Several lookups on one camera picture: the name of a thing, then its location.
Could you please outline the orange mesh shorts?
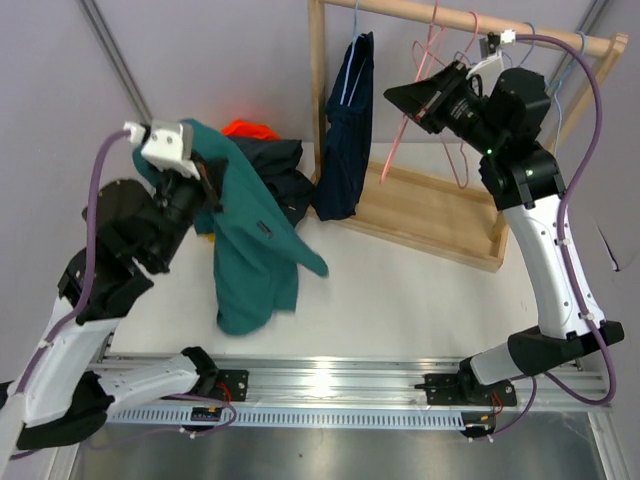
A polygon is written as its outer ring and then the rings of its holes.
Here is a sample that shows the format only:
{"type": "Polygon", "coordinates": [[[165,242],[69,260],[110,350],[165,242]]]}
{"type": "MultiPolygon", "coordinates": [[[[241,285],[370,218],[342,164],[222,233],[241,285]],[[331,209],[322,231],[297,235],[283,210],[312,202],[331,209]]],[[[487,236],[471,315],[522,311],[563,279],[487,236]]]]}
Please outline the orange mesh shorts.
{"type": "Polygon", "coordinates": [[[227,137],[247,137],[268,141],[281,139],[281,136],[269,126],[242,119],[233,120],[221,129],[221,133],[227,137]]]}

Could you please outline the black shorts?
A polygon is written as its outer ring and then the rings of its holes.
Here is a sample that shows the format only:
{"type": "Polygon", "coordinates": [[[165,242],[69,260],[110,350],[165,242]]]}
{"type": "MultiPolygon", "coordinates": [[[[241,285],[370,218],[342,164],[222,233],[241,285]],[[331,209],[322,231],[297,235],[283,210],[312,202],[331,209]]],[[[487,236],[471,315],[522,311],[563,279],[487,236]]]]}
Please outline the black shorts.
{"type": "Polygon", "coordinates": [[[297,226],[311,204],[315,185],[298,169],[300,140],[264,140],[231,136],[246,156],[287,220],[297,226]]]}

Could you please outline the teal green shorts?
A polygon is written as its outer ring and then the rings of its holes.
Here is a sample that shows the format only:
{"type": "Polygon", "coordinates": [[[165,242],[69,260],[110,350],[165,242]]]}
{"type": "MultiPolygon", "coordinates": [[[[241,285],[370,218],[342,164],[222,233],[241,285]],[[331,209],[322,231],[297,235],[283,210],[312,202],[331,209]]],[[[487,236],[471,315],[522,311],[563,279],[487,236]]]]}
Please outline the teal green shorts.
{"type": "Polygon", "coordinates": [[[201,210],[194,229],[215,236],[218,327],[227,335],[248,335],[266,325],[274,312],[296,310],[300,266],[322,278],[329,268],[299,237],[230,138],[193,118],[182,122],[193,129],[193,147],[209,167],[218,159],[229,161],[222,181],[224,211],[201,210]]]}

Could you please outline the navy blue shorts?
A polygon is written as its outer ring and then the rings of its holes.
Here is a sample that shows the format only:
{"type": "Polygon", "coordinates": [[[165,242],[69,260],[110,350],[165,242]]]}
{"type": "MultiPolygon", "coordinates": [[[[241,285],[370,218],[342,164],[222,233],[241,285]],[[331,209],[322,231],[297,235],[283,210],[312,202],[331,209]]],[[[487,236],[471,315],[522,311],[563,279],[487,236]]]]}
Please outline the navy blue shorts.
{"type": "Polygon", "coordinates": [[[357,65],[353,73],[360,71],[361,76],[353,102],[349,107],[341,106],[349,45],[326,104],[329,129],[322,171],[312,199],[312,206],[322,221],[353,216],[362,195],[372,143],[374,50],[374,34],[364,34],[356,50],[357,65]]]}

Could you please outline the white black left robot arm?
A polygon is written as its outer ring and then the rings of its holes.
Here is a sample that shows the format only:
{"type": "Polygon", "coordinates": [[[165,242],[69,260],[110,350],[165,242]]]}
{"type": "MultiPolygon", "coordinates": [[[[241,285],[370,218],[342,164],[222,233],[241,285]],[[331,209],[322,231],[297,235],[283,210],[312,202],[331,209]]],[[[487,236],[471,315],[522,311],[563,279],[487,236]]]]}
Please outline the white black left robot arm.
{"type": "Polygon", "coordinates": [[[124,373],[89,368],[153,277],[168,272],[197,213],[222,211],[226,167],[198,163],[198,179],[165,172],[154,192],[122,179],[94,194],[83,213],[94,239],[59,281],[35,361],[1,387],[1,449],[10,458],[82,442],[117,413],[158,399],[205,400],[201,420],[246,399],[248,372],[219,368],[199,347],[124,373]]]}

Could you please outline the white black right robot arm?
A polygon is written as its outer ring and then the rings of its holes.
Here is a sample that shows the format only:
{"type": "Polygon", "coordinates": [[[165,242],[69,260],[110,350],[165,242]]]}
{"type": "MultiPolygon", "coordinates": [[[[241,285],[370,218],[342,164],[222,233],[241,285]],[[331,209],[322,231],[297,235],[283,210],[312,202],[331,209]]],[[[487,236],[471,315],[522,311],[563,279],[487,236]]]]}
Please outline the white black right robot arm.
{"type": "Polygon", "coordinates": [[[461,361],[458,395],[477,404],[512,379],[549,374],[594,352],[608,358],[625,333],[590,295],[566,214],[569,191],[537,140],[551,105],[543,76],[510,68],[485,95],[479,76],[454,61],[384,97],[423,130],[449,129],[481,154],[482,183],[517,240],[534,291],[537,325],[461,361]]]}

